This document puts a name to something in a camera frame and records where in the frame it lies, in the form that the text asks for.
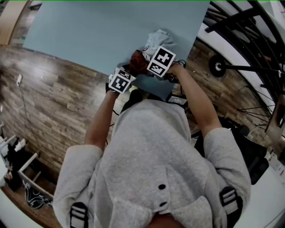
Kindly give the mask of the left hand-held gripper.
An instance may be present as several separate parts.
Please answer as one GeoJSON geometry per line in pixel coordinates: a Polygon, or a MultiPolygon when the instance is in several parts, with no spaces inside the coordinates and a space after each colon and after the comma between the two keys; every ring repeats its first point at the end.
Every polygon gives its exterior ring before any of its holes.
{"type": "Polygon", "coordinates": [[[125,70],[116,67],[114,72],[109,76],[108,87],[113,91],[123,94],[134,80],[136,80],[136,77],[127,73],[125,70]]]}

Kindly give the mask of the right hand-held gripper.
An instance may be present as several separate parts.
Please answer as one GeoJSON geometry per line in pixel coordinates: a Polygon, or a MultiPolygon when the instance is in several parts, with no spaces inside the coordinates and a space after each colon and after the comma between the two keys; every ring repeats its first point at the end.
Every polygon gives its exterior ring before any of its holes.
{"type": "Polygon", "coordinates": [[[153,55],[147,70],[158,77],[163,77],[169,70],[175,57],[175,53],[162,46],[159,46],[153,55]]]}

